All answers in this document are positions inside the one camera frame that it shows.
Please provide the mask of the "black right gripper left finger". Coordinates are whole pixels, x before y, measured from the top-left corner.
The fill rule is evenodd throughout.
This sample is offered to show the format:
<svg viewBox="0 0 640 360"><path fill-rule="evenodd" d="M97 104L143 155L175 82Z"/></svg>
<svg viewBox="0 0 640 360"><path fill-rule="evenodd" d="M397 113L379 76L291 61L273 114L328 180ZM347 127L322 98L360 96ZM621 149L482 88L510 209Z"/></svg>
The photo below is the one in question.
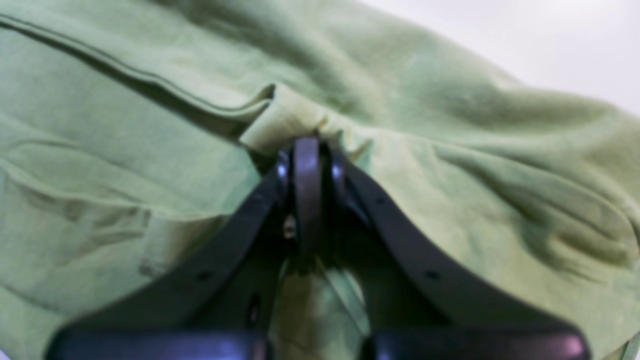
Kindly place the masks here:
<svg viewBox="0 0 640 360"><path fill-rule="evenodd" d="M302 137L182 264L64 326L48 360L270 360L268 330L291 253L321 247L321 142Z"/></svg>

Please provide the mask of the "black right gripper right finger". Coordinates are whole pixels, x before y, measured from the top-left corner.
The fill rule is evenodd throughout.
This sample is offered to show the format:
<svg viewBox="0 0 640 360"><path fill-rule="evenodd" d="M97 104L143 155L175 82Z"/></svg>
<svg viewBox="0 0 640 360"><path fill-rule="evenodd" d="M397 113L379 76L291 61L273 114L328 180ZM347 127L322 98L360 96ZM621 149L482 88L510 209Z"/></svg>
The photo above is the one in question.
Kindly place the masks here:
<svg viewBox="0 0 640 360"><path fill-rule="evenodd" d="M371 334L361 360L589 360L574 325L446 255L389 194L327 148L334 239L361 276Z"/></svg>

